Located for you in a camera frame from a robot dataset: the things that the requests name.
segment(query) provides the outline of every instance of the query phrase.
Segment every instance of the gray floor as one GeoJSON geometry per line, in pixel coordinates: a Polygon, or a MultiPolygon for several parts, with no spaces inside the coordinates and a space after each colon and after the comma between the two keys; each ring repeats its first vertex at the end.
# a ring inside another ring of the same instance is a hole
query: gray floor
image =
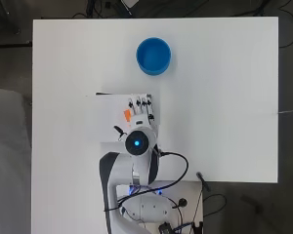
{"type": "MultiPolygon", "coordinates": [[[[138,17],[175,18],[183,16],[202,1],[195,0],[141,0],[136,9],[138,17]]],[[[192,17],[225,17],[248,11],[258,6],[257,0],[210,0],[192,17]]],[[[285,14],[274,10],[286,0],[273,1],[267,16],[280,16],[280,44],[293,38],[293,24],[285,14]]],[[[86,0],[21,0],[11,10],[15,22],[21,27],[20,35],[0,32],[0,43],[16,43],[31,40],[32,19],[40,17],[71,17],[84,12],[86,0]]],[[[293,2],[287,10],[293,13],[293,2]]],[[[13,90],[31,98],[31,49],[0,50],[0,88],[13,90]]],[[[293,46],[279,51],[279,109],[293,108],[293,46]]],[[[210,183],[212,193],[224,193],[228,197],[226,209],[205,218],[205,233],[293,233],[293,114],[279,117],[279,184],[259,183],[210,183]],[[248,196],[261,207],[241,198],[248,196]]],[[[208,213],[221,201],[205,203],[208,213]]]]}

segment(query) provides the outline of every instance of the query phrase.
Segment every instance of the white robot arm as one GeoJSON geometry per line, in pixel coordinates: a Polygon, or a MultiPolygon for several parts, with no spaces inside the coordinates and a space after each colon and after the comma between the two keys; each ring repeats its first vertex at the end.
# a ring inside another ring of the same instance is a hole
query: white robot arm
{"type": "Polygon", "coordinates": [[[107,153],[100,161],[108,234],[150,234],[124,218],[118,210],[116,186],[149,185],[158,172],[157,129],[150,97],[129,99],[131,132],[125,146],[128,153],[107,153]]]}

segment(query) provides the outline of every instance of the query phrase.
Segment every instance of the black wire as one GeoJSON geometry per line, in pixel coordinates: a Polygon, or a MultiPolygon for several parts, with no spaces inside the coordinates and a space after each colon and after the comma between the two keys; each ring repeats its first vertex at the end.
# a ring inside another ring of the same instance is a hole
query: black wire
{"type": "Polygon", "coordinates": [[[247,11],[244,13],[239,13],[239,14],[235,14],[231,17],[242,17],[242,16],[246,16],[246,15],[250,15],[253,14],[253,17],[258,16],[259,14],[261,14],[264,11],[264,8],[267,6],[267,4],[269,4],[272,0],[263,0],[263,2],[261,3],[261,5],[256,8],[253,11],[247,11]]]}
{"type": "Polygon", "coordinates": [[[123,205],[123,203],[125,201],[127,201],[128,199],[131,199],[133,197],[137,197],[139,195],[146,194],[146,193],[149,193],[149,192],[155,192],[157,190],[164,190],[166,188],[172,187],[175,184],[179,183],[185,177],[186,173],[188,172],[188,160],[187,160],[187,158],[184,155],[179,154],[179,153],[174,153],[174,152],[161,152],[161,156],[166,156],[166,155],[176,155],[176,156],[179,156],[179,157],[183,158],[185,160],[185,162],[186,162],[186,169],[185,169],[185,171],[183,172],[183,174],[176,181],[174,181],[174,182],[172,182],[170,184],[167,184],[165,186],[162,186],[162,187],[152,188],[152,189],[149,189],[149,190],[146,190],[146,191],[143,191],[143,192],[139,192],[139,193],[135,193],[135,194],[126,196],[126,197],[124,197],[124,198],[121,199],[121,202],[118,204],[118,207],[117,208],[108,209],[108,210],[105,210],[105,212],[110,212],[110,211],[114,211],[114,210],[117,210],[117,209],[121,208],[122,205],[123,205]]]}
{"type": "Polygon", "coordinates": [[[205,2],[201,3],[200,5],[198,5],[196,8],[194,8],[192,11],[186,13],[183,18],[188,17],[189,15],[193,14],[194,12],[196,12],[198,9],[200,9],[201,7],[203,7],[206,3],[208,3],[209,0],[206,0],[205,2]]]}
{"type": "Polygon", "coordinates": [[[0,49],[9,49],[9,48],[24,48],[24,47],[32,47],[32,41],[28,41],[24,44],[4,44],[0,45],[0,49]]]}
{"type": "Polygon", "coordinates": [[[178,209],[178,212],[179,212],[179,216],[180,216],[180,223],[178,224],[178,226],[183,226],[184,225],[183,214],[182,214],[182,211],[180,210],[178,204],[173,199],[170,199],[169,197],[166,197],[163,195],[162,195],[162,197],[167,198],[169,201],[171,201],[176,206],[176,208],[178,209]]]}
{"type": "Polygon", "coordinates": [[[287,1],[285,4],[283,4],[281,7],[279,7],[279,9],[286,7],[290,2],[292,2],[292,0],[287,1]]]}
{"type": "Polygon", "coordinates": [[[96,7],[94,7],[94,11],[97,14],[98,18],[103,19],[104,17],[97,11],[96,7]]]}
{"type": "Polygon", "coordinates": [[[204,203],[205,201],[207,201],[208,199],[210,199],[211,197],[218,197],[218,196],[224,198],[224,204],[223,204],[219,209],[217,209],[216,211],[214,211],[214,212],[212,212],[212,213],[209,213],[209,214],[205,214],[203,217],[207,217],[207,216],[209,216],[209,215],[216,214],[216,213],[220,212],[220,211],[221,211],[221,210],[227,205],[227,197],[226,197],[224,194],[221,194],[221,193],[213,194],[213,195],[208,196],[207,198],[203,199],[203,203],[204,203]]]}
{"type": "Polygon", "coordinates": [[[75,15],[72,16],[72,18],[75,18],[77,16],[82,16],[84,18],[87,18],[87,16],[85,14],[83,14],[83,13],[76,13],[75,15]]]}
{"type": "MultiPolygon", "coordinates": [[[[289,0],[287,3],[285,3],[284,5],[282,5],[281,7],[279,7],[278,9],[279,9],[281,12],[284,12],[284,13],[290,15],[291,18],[293,19],[293,14],[292,14],[292,13],[290,13],[290,12],[288,12],[288,11],[282,9],[282,8],[286,7],[291,1],[292,1],[292,0],[289,0]]],[[[289,44],[287,44],[286,46],[281,46],[281,47],[279,47],[279,48],[280,48],[280,49],[284,49],[284,48],[290,47],[290,46],[292,46],[292,45],[293,45],[293,41],[290,42],[289,44]]]]}
{"type": "Polygon", "coordinates": [[[194,217],[193,217],[192,223],[194,223],[195,218],[196,218],[197,209],[198,209],[199,201],[201,200],[201,196],[202,196],[203,189],[204,189],[204,187],[202,186],[201,192],[199,193],[199,196],[198,196],[198,200],[197,200],[196,209],[195,209],[195,213],[194,213],[194,217]]]}

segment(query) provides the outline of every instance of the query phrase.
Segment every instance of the white table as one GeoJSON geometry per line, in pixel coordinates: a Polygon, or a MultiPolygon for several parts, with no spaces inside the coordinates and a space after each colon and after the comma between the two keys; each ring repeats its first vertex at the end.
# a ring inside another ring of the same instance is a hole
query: white table
{"type": "MultiPolygon", "coordinates": [[[[95,92],[151,93],[159,145],[188,157],[186,180],[201,171],[207,180],[276,182],[277,28],[275,18],[36,20],[32,233],[105,233],[95,92]],[[172,50],[158,77],[136,62],[151,36],[172,50]]],[[[158,179],[184,169],[163,160],[158,179]]]]}

